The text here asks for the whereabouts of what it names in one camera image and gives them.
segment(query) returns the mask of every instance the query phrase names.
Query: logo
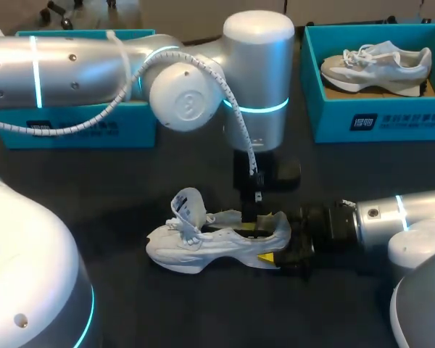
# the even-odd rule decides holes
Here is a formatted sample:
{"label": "logo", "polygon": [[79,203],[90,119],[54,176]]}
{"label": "logo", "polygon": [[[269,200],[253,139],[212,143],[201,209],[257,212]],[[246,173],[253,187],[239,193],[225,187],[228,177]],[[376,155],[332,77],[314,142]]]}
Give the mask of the logo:
{"label": "logo", "polygon": [[376,125],[377,114],[356,114],[351,122],[350,131],[371,131]]}
{"label": "logo", "polygon": [[50,121],[26,121],[26,124],[33,129],[53,129]]}

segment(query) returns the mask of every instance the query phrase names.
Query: glowing light strip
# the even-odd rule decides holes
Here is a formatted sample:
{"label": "glowing light strip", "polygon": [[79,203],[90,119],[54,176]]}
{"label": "glowing light strip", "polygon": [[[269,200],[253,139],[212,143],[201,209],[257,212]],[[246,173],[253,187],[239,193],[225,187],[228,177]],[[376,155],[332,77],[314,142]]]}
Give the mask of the glowing light strip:
{"label": "glowing light strip", "polygon": [[397,195],[397,202],[398,202],[399,215],[401,216],[401,222],[403,224],[403,230],[408,231],[409,228],[407,227],[407,222],[406,222],[406,215],[407,215],[406,209],[405,206],[403,205],[403,200],[399,195]]}
{"label": "glowing light strip", "polygon": [[41,76],[38,71],[38,52],[37,52],[37,39],[35,36],[29,36],[30,49],[33,54],[32,68],[34,70],[34,85],[36,87],[36,104],[37,108],[42,108],[42,90],[41,90]]}
{"label": "glowing light strip", "polygon": [[[287,98],[282,104],[275,105],[274,107],[265,107],[262,109],[252,109],[251,107],[240,107],[241,112],[248,112],[249,114],[266,114],[268,112],[274,112],[282,109],[289,103],[289,98]],[[224,104],[228,107],[232,107],[232,104],[227,100],[224,101]]]}
{"label": "glowing light strip", "polygon": [[[157,50],[153,51],[152,53],[150,53],[148,56],[146,56],[144,63],[149,60],[150,58],[152,58],[156,53],[160,53],[163,52],[167,49],[178,49],[179,46],[164,46],[164,47],[160,47]],[[142,85],[141,85],[141,81],[140,78],[138,78],[138,87],[140,88],[140,90],[142,90]]]}
{"label": "glowing light strip", "polygon": [[94,309],[95,309],[95,293],[94,293],[94,288],[92,287],[92,308],[90,309],[90,316],[88,317],[86,329],[84,330],[82,335],[80,335],[78,343],[76,343],[73,348],[78,348],[82,344],[82,341],[84,340],[84,338],[86,337],[88,328],[90,327],[90,324],[92,323],[92,317],[94,316]]}

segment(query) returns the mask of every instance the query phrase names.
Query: shoe box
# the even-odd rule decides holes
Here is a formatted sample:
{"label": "shoe box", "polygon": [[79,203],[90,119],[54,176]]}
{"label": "shoe box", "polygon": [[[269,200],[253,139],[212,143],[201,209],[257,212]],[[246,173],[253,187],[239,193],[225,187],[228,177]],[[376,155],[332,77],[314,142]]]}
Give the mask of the shoe box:
{"label": "shoe box", "polygon": [[[142,38],[154,30],[115,30],[120,40]],[[17,36],[64,36],[106,40],[105,30],[19,32]],[[0,110],[0,122],[22,127],[65,128],[85,122],[108,104],[79,107]],[[146,102],[121,102],[106,119],[87,130],[66,136],[27,136],[0,130],[8,149],[119,149],[151,148],[155,144],[157,119]]]}
{"label": "shoe box", "polygon": [[[432,51],[422,96],[397,96],[380,88],[351,94],[323,82],[320,66],[325,58],[388,40],[404,50]],[[317,143],[435,140],[435,24],[306,27],[300,76]]]}

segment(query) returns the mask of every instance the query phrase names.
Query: shoelace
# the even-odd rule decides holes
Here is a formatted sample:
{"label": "shoelace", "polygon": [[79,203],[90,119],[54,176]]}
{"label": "shoelace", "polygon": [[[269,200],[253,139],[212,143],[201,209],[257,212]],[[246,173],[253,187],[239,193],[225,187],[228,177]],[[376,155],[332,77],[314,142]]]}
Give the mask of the shoelace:
{"label": "shoelace", "polygon": [[[214,223],[215,218],[211,215],[207,215],[206,222]],[[198,244],[200,240],[212,238],[210,235],[203,234],[199,228],[193,226],[189,221],[183,219],[179,214],[172,219],[166,220],[166,226],[181,233],[183,245]]]}
{"label": "shoelace", "polygon": [[365,52],[371,46],[362,45],[358,51],[343,50],[343,61],[348,67],[352,67],[358,62],[376,63],[377,61],[373,59],[373,55]]}

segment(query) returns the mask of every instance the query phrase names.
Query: shoe tongue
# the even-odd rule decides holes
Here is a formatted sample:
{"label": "shoe tongue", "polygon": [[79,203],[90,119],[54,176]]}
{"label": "shoe tongue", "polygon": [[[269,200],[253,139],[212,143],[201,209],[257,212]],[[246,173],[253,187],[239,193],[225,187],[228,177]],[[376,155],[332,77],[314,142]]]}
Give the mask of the shoe tongue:
{"label": "shoe tongue", "polygon": [[206,209],[202,195],[196,188],[188,187],[180,190],[171,201],[174,215],[184,219],[193,227],[201,229],[206,223]]}

